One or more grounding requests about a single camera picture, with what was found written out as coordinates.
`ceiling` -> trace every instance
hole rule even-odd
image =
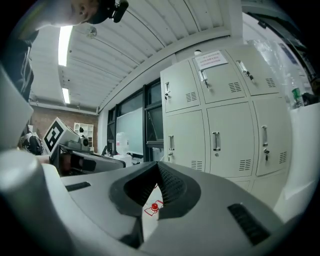
[[[219,0],[129,0],[120,23],[106,20],[72,30],[67,67],[58,66],[59,28],[43,28],[31,50],[32,96],[95,110],[140,64],[165,47],[195,33],[224,25]]]

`fluorescent light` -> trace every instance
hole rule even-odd
[[[58,63],[67,66],[68,46],[73,26],[62,26],[59,35]]]
[[[67,104],[70,104],[69,90],[67,88],[62,88],[62,93],[63,93],[63,97],[64,97],[64,102]]]

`brick wall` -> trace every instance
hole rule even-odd
[[[93,146],[94,152],[98,152],[98,117],[64,110],[50,109],[32,106],[34,112],[31,117],[31,124],[35,126],[39,138],[43,139],[48,128],[56,118],[60,118],[72,129],[75,123],[94,125],[93,127]]]

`black cap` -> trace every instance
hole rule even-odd
[[[116,9],[115,0],[98,0],[98,2],[99,7],[96,14],[87,21],[90,24],[99,24],[108,18],[112,18],[112,14]]]

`locker door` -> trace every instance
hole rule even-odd
[[[221,53],[229,63],[213,66],[204,70],[200,70],[196,60],[193,59],[197,76],[203,90],[205,103],[231,100],[246,96],[236,71],[230,64],[232,59],[225,54],[225,51],[221,51]],[[202,81],[204,76],[207,77],[206,82]]]
[[[283,98],[253,101],[259,129],[257,176],[273,173],[288,166],[291,152],[291,123]]]
[[[254,162],[254,129],[249,104],[207,109],[211,136],[210,173],[250,176]]]
[[[205,171],[205,132],[202,111],[168,116],[168,154],[170,163]]]
[[[242,45],[228,49],[227,52],[236,63],[252,96],[279,92],[279,85],[270,67],[255,47]],[[246,76],[244,70],[247,70],[250,76],[253,76],[253,80]]]
[[[162,71],[165,111],[181,110],[200,104],[198,90],[189,61],[177,63]]]

